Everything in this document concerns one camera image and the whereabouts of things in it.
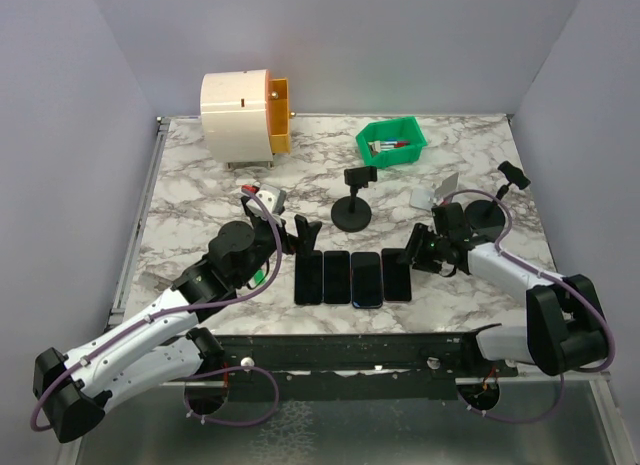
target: white cylinder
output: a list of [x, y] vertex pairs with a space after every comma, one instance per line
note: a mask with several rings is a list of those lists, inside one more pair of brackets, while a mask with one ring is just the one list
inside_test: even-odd
[[204, 138], [219, 162], [271, 161], [269, 71], [208, 73], [200, 90]]

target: screw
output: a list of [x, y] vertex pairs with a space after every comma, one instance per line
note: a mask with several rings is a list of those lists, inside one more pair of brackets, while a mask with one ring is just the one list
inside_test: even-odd
[[251, 358], [251, 357], [244, 357], [242, 360], [240, 360], [240, 366], [241, 367], [255, 367], [256, 366], [256, 362], [254, 362], [253, 358]]
[[427, 365], [431, 370], [437, 370], [440, 368], [440, 360], [435, 357], [429, 357], [427, 359]]

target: white cylindrical device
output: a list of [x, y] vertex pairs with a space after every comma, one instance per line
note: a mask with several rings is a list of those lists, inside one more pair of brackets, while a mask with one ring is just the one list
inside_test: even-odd
[[273, 153], [290, 151], [287, 92], [286, 79], [271, 80], [268, 70], [205, 75], [200, 113], [213, 158], [270, 162]]

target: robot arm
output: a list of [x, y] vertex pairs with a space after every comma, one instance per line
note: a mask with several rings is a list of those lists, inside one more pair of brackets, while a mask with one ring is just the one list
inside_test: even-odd
[[[311, 253], [320, 222], [309, 224], [296, 215], [298, 236], [289, 235], [280, 218], [285, 193], [268, 185], [248, 191], [261, 202], [256, 205], [249, 197], [242, 198], [252, 225], [225, 224], [209, 243], [208, 253], [153, 303], [65, 355], [50, 348], [36, 358], [34, 394], [40, 400], [48, 395], [42, 408], [60, 442], [84, 435], [106, 412], [142, 391], [201, 369], [222, 368], [222, 347], [208, 330], [194, 327], [236, 299], [236, 290], [269, 260], [277, 248], [274, 230], [283, 253]], [[273, 220], [275, 229], [267, 219]], [[220, 304], [190, 309], [212, 302]], [[176, 339], [187, 330], [185, 337]], [[56, 380], [60, 383], [53, 386]]]
[[[432, 211], [435, 231], [416, 224], [400, 260], [431, 273], [440, 273], [448, 264], [454, 267], [448, 276], [461, 270], [482, 278], [526, 307], [526, 326], [495, 326], [477, 334], [485, 359], [535, 364], [548, 375], [558, 375], [607, 358], [604, 314], [588, 278], [540, 272], [500, 251], [489, 238], [471, 232], [458, 203]], [[601, 320], [585, 309], [575, 293], [567, 293], [569, 287], [592, 305]]]

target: phone screen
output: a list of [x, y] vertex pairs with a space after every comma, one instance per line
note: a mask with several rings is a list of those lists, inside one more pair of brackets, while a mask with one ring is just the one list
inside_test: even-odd
[[375, 252], [351, 254], [351, 294], [356, 308], [382, 306], [382, 270]]
[[351, 303], [351, 260], [347, 251], [324, 252], [324, 303]]
[[308, 257], [296, 255], [293, 301], [296, 305], [322, 303], [322, 252], [314, 250]]
[[411, 272], [409, 265], [398, 263], [403, 252], [401, 248], [382, 250], [382, 283], [384, 299], [387, 302], [411, 301]]

